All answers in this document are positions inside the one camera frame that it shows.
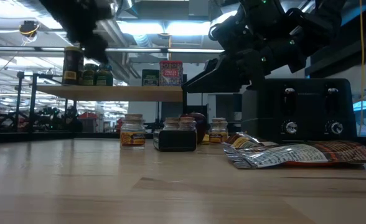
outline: foil packet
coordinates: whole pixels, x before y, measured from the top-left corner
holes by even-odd
[[[223,150],[239,169],[260,169],[281,164],[292,166],[334,166],[366,163],[366,147],[351,141],[275,144],[237,133],[224,143]]]

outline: wooden shelf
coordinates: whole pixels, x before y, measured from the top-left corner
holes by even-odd
[[[182,102],[179,86],[38,86],[37,90],[77,101]]]

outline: green box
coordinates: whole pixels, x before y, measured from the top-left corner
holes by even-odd
[[[141,73],[142,86],[158,86],[159,70],[143,69]]]

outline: dark bottle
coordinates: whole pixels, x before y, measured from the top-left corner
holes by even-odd
[[[88,63],[84,67],[85,71],[83,71],[82,76],[79,79],[79,85],[93,86],[95,85],[95,77],[96,72],[98,70],[98,66],[92,63]]]
[[[98,86],[113,86],[114,77],[111,73],[112,67],[108,64],[100,64],[99,71],[96,72],[96,83]]]
[[[83,72],[83,51],[79,47],[64,49],[63,85],[78,85]]]

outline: red box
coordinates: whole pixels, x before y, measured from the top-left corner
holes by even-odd
[[[159,85],[181,86],[183,76],[183,63],[181,61],[159,62]]]

